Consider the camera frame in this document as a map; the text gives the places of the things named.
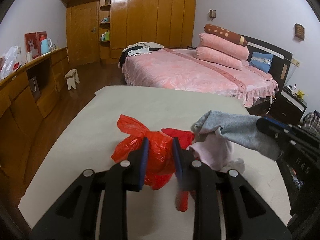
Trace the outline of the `pink sock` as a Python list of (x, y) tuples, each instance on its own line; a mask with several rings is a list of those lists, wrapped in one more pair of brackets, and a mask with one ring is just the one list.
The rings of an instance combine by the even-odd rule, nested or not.
[(232, 142), (211, 133), (205, 141), (198, 141), (187, 147), (195, 158), (200, 159), (215, 171), (221, 170), (233, 159)]

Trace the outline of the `red plastic bag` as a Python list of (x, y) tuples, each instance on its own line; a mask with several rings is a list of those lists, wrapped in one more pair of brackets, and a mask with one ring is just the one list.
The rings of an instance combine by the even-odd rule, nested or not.
[(147, 138), (149, 146), (144, 184), (153, 190), (161, 189), (175, 172), (172, 137), (161, 131), (151, 131), (137, 119), (123, 114), (117, 121), (117, 127), (129, 136), (114, 149), (111, 155), (113, 161), (119, 163), (127, 159), (129, 153), (138, 150), (143, 144), (143, 139)]

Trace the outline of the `grey sock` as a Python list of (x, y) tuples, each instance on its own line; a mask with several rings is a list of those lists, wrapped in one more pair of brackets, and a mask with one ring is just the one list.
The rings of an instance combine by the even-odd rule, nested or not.
[(260, 118), (256, 115), (209, 111), (192, 125), (191, 130), (201, 140), (214, 133), (276, 161), (281, 156), (281, 150), (275, 139), (258, 130), (257, 121)]

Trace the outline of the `red sock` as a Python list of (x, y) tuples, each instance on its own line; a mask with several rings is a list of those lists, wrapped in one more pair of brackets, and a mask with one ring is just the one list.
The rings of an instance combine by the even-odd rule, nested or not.
[[(173, 155), (174, 155), (174, 161), (175, 161), (175, 167), (176, 167), (176, 177), (178, 179), (178, 182), (180, 183), (183, 177), (183, 169), (185, 167), (184, 158), (182, 157), (182, 154), (184, 153), (184, 150), (188, 146), (190, 146), (195, 138), (195, 135), (191, 131), (183, 131), (179, 129), (174, 128), (163, 128), (161, 131), (172, 137), (174, 139), (173, 141)], [(185, 212), (188, 209), (188, 191), (182, 191), (181, 188), (179, 188), (179, 191), (176, 194), (175, 199), (175, 205), (177, 211)]]

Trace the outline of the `white tissue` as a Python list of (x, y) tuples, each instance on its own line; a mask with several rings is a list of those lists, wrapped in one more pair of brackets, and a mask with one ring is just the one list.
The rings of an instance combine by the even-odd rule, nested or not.
[(236, 158), (228, 163), (227, 169), (234, 169), (237, 170), (240, 174), (243, 174), (245, 171), (245, 162), (241, 158)]

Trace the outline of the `plaid shirt on chair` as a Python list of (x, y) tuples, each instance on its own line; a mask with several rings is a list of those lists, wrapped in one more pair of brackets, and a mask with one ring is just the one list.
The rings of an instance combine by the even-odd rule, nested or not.
[(309, 131), (316, 137), (320, 137), (319, 112), (314, 110), (313, 112), (310, 112), (304, 116), (302, 128), (306, 131)]

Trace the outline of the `yellow plush toy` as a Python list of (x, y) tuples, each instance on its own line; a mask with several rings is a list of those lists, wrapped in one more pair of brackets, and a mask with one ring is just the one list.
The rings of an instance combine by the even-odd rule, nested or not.
[(301, 101), (304, 100), (304, 95), (305, 95), (305, 93), (303, 91), (301, 91), (300, 89), (296, 92), (297, 98), (299, 98), (299, 100), (301, 100)]

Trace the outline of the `blue cushion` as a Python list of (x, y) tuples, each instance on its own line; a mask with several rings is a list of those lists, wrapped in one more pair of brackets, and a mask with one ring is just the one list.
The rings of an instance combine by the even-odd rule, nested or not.
[(251, 56), (249, 65), (268, 73), (271, 68), (272, 60), (273, 54), (254, 52)]

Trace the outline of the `brown dotted bolster pillow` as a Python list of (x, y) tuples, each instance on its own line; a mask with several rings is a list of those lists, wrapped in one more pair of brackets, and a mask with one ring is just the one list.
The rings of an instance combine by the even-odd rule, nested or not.
[(242, 35), (217, 25), (206, 24), (204, 26), (204, 31), (205, 33), (216, 35), (234, 44), (241, 45), (243, 47), (247, 46), (247, 40)]

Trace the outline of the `upper pink pillow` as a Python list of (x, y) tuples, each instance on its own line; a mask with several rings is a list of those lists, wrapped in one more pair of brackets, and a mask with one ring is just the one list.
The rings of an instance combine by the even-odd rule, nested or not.
[(249, 50), (246, 46), (234, 44), (213, 34), (201, 33), (199, 38), (201, 46), (215, 49), (239, 60), (246, 60), (249, 57)]

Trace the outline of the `clothes pile on bed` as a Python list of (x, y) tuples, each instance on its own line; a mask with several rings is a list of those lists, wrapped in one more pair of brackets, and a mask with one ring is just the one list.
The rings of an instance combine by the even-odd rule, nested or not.
[(153, 51), (157, 51), (160, 49), (164, 49), (164, 46), (156, 42), (137, 42), (135, 44), (129, 45), (128, 47), (122, 50), (118, 62), (118, 67), (122, 68), (128, 56), (149, 54)]

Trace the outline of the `red picture box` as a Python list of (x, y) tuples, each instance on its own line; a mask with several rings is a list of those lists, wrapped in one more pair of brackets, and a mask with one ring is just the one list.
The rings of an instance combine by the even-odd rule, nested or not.
[(42, 36), (47, 38), (47, 32), (41, 31), (36, 33), (26, 33), (24, 35), (25, 47), (28, 53), (31, 52), (32, 59), (41, 55), (40, 39)]

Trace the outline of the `right wall lamp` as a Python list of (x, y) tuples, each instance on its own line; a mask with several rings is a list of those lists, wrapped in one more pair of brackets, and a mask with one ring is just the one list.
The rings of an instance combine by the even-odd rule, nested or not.
[(295, 23), (295, 37), (300, 41), (305, 40), (305, 28), (299, 23)]

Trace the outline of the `wall lamp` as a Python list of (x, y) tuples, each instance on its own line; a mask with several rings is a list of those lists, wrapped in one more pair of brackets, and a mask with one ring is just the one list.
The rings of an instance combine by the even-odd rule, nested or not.
[(305, 28), (299, 23), (295, 23), (295, 37), (300, 41), (305, 40)]
[(216, 18), (216, 10), (215, 9), (210, 9), (209, 10), (209, 18), (210, 19), (215, 19)]

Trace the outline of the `left wall lamp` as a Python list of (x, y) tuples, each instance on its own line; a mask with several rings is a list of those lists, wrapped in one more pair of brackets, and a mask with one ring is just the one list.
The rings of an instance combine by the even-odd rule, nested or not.
[(209, 10), (209, 18), (210, 19), (215, 19), (216, 18), (216, 10), (215, 9), (210, 9)]

